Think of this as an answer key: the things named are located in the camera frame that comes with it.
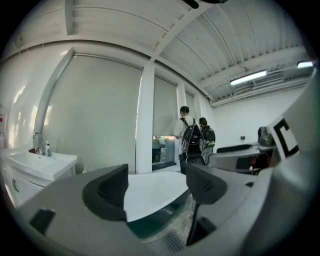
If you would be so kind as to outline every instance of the ceiling light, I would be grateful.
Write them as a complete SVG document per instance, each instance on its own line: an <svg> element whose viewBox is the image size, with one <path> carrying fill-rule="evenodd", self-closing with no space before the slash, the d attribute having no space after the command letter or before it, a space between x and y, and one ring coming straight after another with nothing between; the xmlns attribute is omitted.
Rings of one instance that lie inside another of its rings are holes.
<svg viewBox="0 0 320 256"><path fill-rule="evenodd" d="M312 61L302 61L298 63L298 69L313 67Z"/></svg>
<svg viewBox="0 0 320 256"><path fill-rule="evenodd" d="M267 71L265 71L265 70L264 71L259 71L257 73L249 74L249 75L243 76L241 78L237 78L235 80L232 80L232 81L230 81L230 84L232 86L235 86L235 85L244 83L246 81L250 81L250 80L253 80L253 79L256 79L256 78L264 77L266 75L267 75Z"/></svg>

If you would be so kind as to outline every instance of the white t-shirt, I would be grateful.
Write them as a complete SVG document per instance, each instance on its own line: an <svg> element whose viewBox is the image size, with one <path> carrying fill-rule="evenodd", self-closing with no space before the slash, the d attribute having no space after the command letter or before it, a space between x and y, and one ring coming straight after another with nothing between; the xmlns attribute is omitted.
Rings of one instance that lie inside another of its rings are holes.
<svg viewBox="0 0 320 256"><path fill-rule="evenodd" d="M194 118L192 116L186 115L184 117L184 119L189 126L192 126L194 124ZM195 124L199 126L199 123L197 120L195 120ZM185 134L186 129L187 129L187 127L182 120L178 119L175 122L173 135L180 137L179 138L179 152L178 152L179 155L181 155L183 153L183 151L182 151L182 137Z"/></svg>

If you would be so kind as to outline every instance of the black backpack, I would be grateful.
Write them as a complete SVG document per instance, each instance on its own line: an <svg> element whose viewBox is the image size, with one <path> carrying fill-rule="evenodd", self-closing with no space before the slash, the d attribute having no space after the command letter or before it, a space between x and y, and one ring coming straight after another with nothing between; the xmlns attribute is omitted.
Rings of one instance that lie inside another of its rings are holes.
<svg viewBox="0 0 320 256"><path fill-rule="evenodd" d="M186 126L186 130L182 137L181 148L184 153L187 155L199 155L202 153L204 145L204 137L196 125L196 120L193 119L193 124L188 125L186 120L182 117L180 120Z"/></svg>
<svg viewBox="0 0 320 256"><path fill-rule="evenodd" d="M205 141L208 142L216 142L216 134L212 128L210 128L209 125L205 127L205 129L202 131L203 137Z"/></svg>

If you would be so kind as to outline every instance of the bottle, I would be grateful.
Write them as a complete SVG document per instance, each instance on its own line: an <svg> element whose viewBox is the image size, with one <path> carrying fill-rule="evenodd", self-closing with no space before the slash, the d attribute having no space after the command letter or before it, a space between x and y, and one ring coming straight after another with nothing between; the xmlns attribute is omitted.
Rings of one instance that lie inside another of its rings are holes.
<svg viewBox="0 0 320 256"><path fill-rule="evenodd" d="M49 141L45 142L45 156L51 157L50 144Z"/></svg>

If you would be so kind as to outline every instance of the window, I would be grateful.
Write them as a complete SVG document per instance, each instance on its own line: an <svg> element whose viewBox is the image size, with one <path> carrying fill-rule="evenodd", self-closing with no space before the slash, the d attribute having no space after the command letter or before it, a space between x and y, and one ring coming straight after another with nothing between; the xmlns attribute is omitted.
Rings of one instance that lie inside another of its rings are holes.
<svg viewBox="0 0 320 256"><path fill-rule="evenodd" d="M141 73L116 61L75 56L53 89L43 141L53 152L77 155L77 173L120 164L134 173Z"/></svg>
<svg viewBox="0 0 320 256"><path fill-rule="evenodd" d="M189 116L196 118L195 115L195 98L190 95L189 93L185 93L185 99L186 99L186 106L189 108L190 110L190 114Z"/></svg>
<svg viewBox="0 0 320 256"><path fill-rule="evenodd" d="M175 165L175 122L178 119L177 88L154 78L152 170Z"/></svg>
<svg viewBox="0 0 320 256"><path fill-rule="evenodd" d="M175 163L175 137L153 136L152 170L168 167Z"/></svg>

